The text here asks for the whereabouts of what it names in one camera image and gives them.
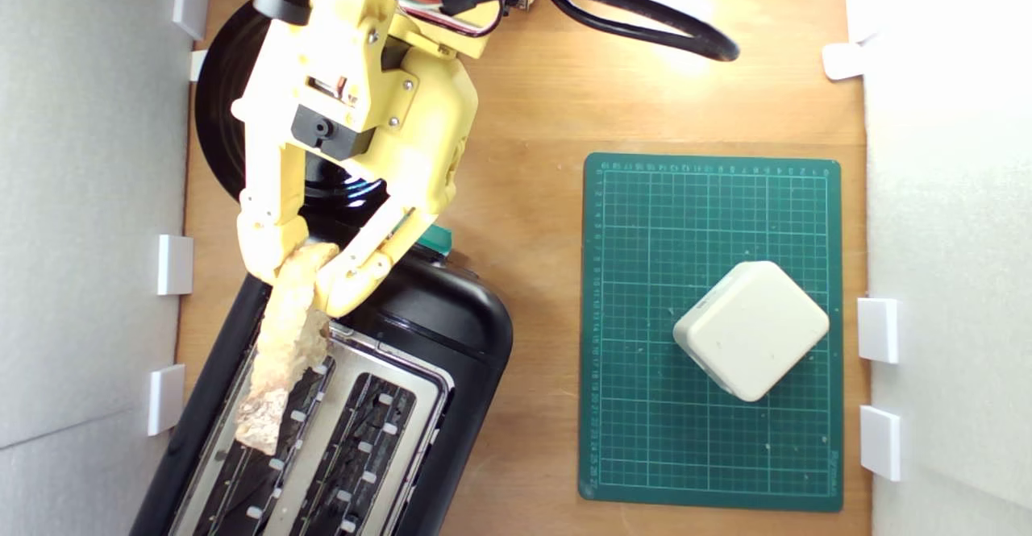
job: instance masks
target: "wooden surface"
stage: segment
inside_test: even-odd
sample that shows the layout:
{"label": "wooden surface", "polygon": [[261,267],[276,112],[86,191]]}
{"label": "wooden surface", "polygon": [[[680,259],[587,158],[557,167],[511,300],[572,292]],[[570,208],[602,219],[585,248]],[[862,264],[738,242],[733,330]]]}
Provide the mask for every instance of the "wooden surface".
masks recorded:
{"label": "wooden surface", "polygon": [[[207,39],[245,0],[211,0]],[[442,222],[513,317],[512,359],[444,529],[447,535],[867,536],[859,464],[854,305],[866,289],[865,136],[857,82],[832,84],[820,48],[845,38],[843,0],[667,0],[707,15],[742,48],[731,64],[590,32],[545,0],[506,19],[466,62],[480,113]],[[834,158],[843,174],[845,508],[809,514],[645,506],[576,490],[581,185],[593,151]],[[244,277],[236,206],[191,131],[186,233],[194,294],[178,359],[192,387]]]}

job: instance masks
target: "white plastic bracket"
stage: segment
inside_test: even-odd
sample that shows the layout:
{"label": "white plastic bracket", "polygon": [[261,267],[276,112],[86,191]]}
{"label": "white plastic bracket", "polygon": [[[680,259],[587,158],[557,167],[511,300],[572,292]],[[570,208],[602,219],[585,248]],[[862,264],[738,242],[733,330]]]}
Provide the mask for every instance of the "white plastic bracket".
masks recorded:
{"label": "white plastic bracket", "polygon": [[207,0],[173,0],[172,22],[194,40],[200,40],[207,23]]}
{"label": "white plastic bracket", "polygon": [[825,74],[832,81],[860,76],[867,68],[864,42],[881,28],[879,0],[845,0],[848,42],[826,44],[821,51]]}
{"label": "white plastic bracket", "polygon": [[193,292],[193,238],[158,237],[158,295]]}
{"label": "white plastic bracket", "polygon": [[897,302],[892,298],[859,298],[857,330],[860,356],[896,365],[900,361]]}
{"label": "white plastic bracket", "polygon": [[183,365],[172,365],[151,372],[147,435],[156,436],[180,420],[185,382],[186,367]]}
{"label": "white plastic bracket", "polygon": [[860,464],[891,481],[900,480],[900,416],[860,407]]}
{"label": "white plastic bracket", "polygon": [[204,66],[204,59],[207,57],[207,49],[190,53],[190,82],[196,83],[200,77],[200,69]]}

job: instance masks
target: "green cutting mat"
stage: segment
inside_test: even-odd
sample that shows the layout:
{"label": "green cutting mat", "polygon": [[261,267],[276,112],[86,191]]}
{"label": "green cutting mat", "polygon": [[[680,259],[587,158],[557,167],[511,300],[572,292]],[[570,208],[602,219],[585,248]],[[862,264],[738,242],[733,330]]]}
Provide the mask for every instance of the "green cutting mat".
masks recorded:
{"label": "green cutting mat", "polygon": [[[584,498],[842,507],[841,188],[834,161],[592,154],[584,166]],[[744,403],[673,342],[728,271],[773,260],[831,332]]]}

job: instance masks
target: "robotic arm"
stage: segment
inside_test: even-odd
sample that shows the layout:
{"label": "robotic arm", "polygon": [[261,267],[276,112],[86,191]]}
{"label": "robotic arm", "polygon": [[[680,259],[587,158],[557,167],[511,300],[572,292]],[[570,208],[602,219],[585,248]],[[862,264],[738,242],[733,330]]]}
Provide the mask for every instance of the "robotic arm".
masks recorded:
{"label": "robotic arm", "polygon": [[[317,277],[316,308],[340,317],[361,304],[454,197],[477,109],[457,54],[479,57],[506,8],[519,1],[254,0],[273,21],[232,105],[246,131],[237,234],[248,272],[271,283],[308,240],[298,211],[305,152],[313,153],[351,176],[386,183],[387,200]],[[553,1],[600,30],[716,60],[738,54],[712,27],[649,0],[600,1],[686,34]]]}

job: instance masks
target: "white block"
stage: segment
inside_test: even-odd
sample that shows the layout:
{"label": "white block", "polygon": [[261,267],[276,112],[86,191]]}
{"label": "white block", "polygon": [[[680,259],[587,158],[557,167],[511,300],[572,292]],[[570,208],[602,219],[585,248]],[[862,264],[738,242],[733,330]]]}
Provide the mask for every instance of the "white block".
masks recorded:
{"label": "white block", "polygon": [[158,238],[158,294],[193,291],[193,238],[163,233]]}
{"label": "white block", "polygon": [[174,0],[172,22],[194,40],[200,40],[204,37],[204,25],[207,23],[207,0]]}
{"label": "white block", "polygon": [[825,311],[777,264],[742,262],[678,320],[674,341],[727,392],[759,401],[828,327]]}
{"label": "white block", "polygon": [[860,43],[874,36],[881,27],[879,0],[845,0],[849,41]]}
{"label": "white block", "polygon": [[196,83],[200,78],[200,69],[204,66],[204,59],[207,57],[207,49],[190,53],[190,82]]}
{"label": "white block", "polygon": [[186,367],[172,365],[151,372],[151,396],[147,415],[147,435],[155,436],[174,425],[183,414]]}
{"label": "white block", "polygon": [[900,417],[875,409],[860,408],[860,464],[892,481],[900,480]]}
{"label": "white block", "polygon": [[820,52],[825,74],[832,81],[860,76],[866,69],[864,49],[853,42],[825,44]]}
{"label": "white block", "polygon": [[860,356],[896,365],[900,361],[896,316],[896,301],[891,298],[859,298],[857,329]]}

